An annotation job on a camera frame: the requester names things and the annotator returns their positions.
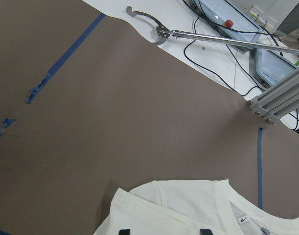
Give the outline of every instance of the red emergency stop button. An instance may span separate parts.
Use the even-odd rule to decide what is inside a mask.
[[[227,20],[225,21],[224,25],[227,27],[227,28],[231,28],[233,26],[233,22],[231,20]]]

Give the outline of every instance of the metal rod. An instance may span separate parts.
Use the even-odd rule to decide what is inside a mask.
[[[188,38],[188,39],[195,39],[195,40],[201,40],[201,41],[207,41],[207,42],[216,42],[216,43],[223,43],[223,44],[229,44],[234,46],[243,46],[243,47],[254,47],[254,48],[261,48],[266,50],[276,50],[276,51],[282,51],[286,53],[295,53],[299,55],[298,49],[291,49],[288,47],[278,47],[273,45],[266,45],[266,44],[260,44],[260,43],[252,43],[252,42],[244,42],[239,40],[234,40],[230,38],[220,38],[215,36],[209,36],[205,34],[197,34],[197,33],[190,33],[190,32],[182,32],[178,30],[172,30],[172,31],[163,31],[165,34],[169,34],[173,37],[177,38]]]

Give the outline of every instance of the brown table surface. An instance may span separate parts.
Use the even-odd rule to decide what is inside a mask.
[[[81,1],[0,1],[0,229],[91,235],[118,187],[229,179],[264,210],[299,216],[299,135],[253,115],[243,97],[106,17],[35,98],[99,12]]]

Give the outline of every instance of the control box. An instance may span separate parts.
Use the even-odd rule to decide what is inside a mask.
[[[254,32],[263,32],[259,25],[228,0],[190,0],[190,4],[195,8],[197,14],[203,14],[203,18],[210,19],[209,24],[225,37],[256,43],[260,34]],[[235,32],[228,28],[252,33]],[[240,46],[238,48],[243,51],[252,49]]]
[[[298,67],[283,56],[269,50],[254,49],[253,77],[270,88]]]

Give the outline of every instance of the white t-shirt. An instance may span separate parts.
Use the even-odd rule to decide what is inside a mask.
[[[224,181],[153,181],[126,192],[118,189],[110,214],[94,235],[299,235],[299,218],[269,215]]]

